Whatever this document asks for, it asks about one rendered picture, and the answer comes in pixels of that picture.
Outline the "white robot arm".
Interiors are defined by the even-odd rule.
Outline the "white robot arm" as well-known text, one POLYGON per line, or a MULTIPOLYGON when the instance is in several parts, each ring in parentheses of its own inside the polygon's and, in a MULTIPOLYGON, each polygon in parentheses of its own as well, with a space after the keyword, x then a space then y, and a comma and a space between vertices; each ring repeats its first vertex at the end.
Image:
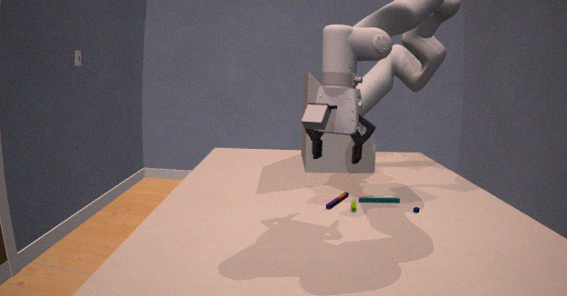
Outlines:
MULTIPOLYGON (((460 5, 459 0, 394 0, 353 27, 327 25, 323 29, 322 84, 357 86, 363 117, 391 91, 394 76, 419 92, 446 56, 433 34, 460 5), (402 33, 402 43, 410 52, 392 43, 391 36, 402 33), (378 60, 364 77, 356 74, 357 61, 378 60)), ((331 109, 337 105, 308 104, 301 121, 304 128, 325 130, 331 109)))

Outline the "orange rod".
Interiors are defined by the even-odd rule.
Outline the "orange rod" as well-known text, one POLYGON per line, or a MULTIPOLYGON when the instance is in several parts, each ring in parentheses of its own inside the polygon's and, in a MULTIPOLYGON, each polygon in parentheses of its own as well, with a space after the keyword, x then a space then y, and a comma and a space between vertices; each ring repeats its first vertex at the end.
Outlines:
POLYGON ((343 201, 345 198, 347 197, 346 193, 341 194, 340 196, 338 196, 337 198, 341 198, 340 202, 343 201))

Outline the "turquoise rod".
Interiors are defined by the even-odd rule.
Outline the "turquoise rod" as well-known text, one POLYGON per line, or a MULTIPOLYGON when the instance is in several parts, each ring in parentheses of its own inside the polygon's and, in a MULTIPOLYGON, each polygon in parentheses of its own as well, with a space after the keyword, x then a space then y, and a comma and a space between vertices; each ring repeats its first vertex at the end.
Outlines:
POLYGON ((372 198, 372 197, 359 197, 359 202, 386 202, 386 203, 400 203, 400 198, 372 198))

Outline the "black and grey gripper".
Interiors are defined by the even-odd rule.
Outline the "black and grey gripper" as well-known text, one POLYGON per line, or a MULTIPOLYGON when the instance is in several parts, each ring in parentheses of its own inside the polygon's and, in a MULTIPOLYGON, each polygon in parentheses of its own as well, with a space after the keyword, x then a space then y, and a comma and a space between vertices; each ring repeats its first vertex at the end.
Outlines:
POLYGON ((313 141, 313 158, 318 159, 322 157, 322 135, 324 133, 336 133, 351 135, 354 141, 352 164, 358 163, 362 158, 363 144, 371 137, 375 130, 375 126, 363 118, 360 89, 356 89, 356 86, 322 84, 322 87, 319 87, 318 90, 316 103, 337 105, 337 109, 331 109, 330 118, 325 130, 304 128, 306 133, 310 136, 311 141, 313 141), (357 130, 359 123, 361 124, 361 130, 357 130), (361 136, 360 132, 363 126, 366 127, 366 132, 361 136))

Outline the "purple rod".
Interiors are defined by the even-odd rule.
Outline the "purple rod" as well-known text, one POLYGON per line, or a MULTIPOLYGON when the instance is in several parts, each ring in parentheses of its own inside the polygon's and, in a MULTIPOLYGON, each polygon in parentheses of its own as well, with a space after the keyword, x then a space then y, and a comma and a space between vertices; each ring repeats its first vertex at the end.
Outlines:
POLYGON ((332 200, 331 202, 326 204, 326 209, 332 209, 335 205, 337 205, 340 202, 341 198, 335 198, 334 200, 332 200))

